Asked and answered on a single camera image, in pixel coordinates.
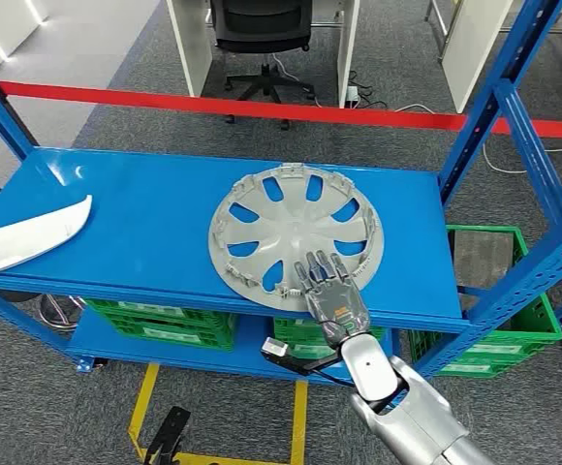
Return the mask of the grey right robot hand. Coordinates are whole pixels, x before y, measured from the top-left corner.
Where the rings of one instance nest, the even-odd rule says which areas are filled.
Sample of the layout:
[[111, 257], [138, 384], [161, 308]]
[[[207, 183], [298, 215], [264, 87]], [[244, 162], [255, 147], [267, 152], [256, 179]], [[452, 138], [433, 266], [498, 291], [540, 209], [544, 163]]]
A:
[[347, 339], [369, 331], [368, 309], [338, 254], [316, 250], [305, 258], [306, 264], [297, 261], [294, 270], [308, 311], [329, 347], [335, 350]]

